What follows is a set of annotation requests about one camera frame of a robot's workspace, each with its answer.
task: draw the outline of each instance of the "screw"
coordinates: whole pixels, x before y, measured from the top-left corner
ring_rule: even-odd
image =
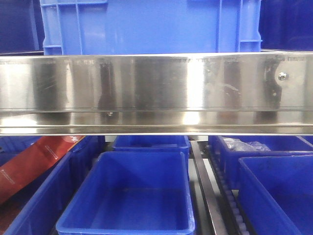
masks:
[[[278,75],[278,79],[280,81],[285,81],[288,78],[288,74],[286,74],[285,72],[280,72]]]

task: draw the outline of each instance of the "metal frame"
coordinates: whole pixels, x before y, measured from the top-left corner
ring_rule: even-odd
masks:
[[[313,134],[313,53],[0,57],[0,135]]]
[[[200,153],[198,143],[191,141],[191,148],[195,157],[195,166],[202,191],[204,205],[211,218],[212,231],[215,235],[228,235],[226,225],[222,218],[220,208],[218,206],[214,190],[208,177],[205,165]]]

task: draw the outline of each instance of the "blue plastic bin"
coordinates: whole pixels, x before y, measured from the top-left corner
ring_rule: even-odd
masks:
[[[0,166],[15,157],[17,153],[0,153]]]
[[[225,173],[226,181],[231,189],[239,187],[239,163],[242,157],[254,156],[288,156],[312,154],[313,147],[297,136],[226,136],[240,139],[243,142],[258,141],[265,144],[271,151],[231,151],[221,136],[215,146],[216,158],[220,159],[220,168]]]
[[[312,0],[262,0],[262,48],[313,50]]]
[[[190,142],[188,136],[118,136],[114,151],[182,152],[188,169]]]
[[[301,137],[313,146],[313,136],[301,136]]]
[[[22,152],[36,142],[41,136],[3,136],[0,137],[0,152]]]
[[[0,53],[43,49],[39,0],[0,0]]]
[[[259,51],[261,0],[41,0],[46,55]]]
[[[212,155],[212,157],[216,158],[217,155],[219,155],[219,149],[218,145],[216,143],[216,141],[218,140],[218,136],[208,136],[208,144],[210,146],[210,154]]]
[[[57,222],[60,235],[191,235],[183,153],[102,154]]]
[[[104,136],[85,137],[54,168],[15,194],[12,199],[22,210],[4,235],[49,235],[103,144]],[[0,154],[0,163],[2,155],[8,161],[15,154]]]
[[[239,162],[239,201],[258,235],[313,234],[312,155]]]

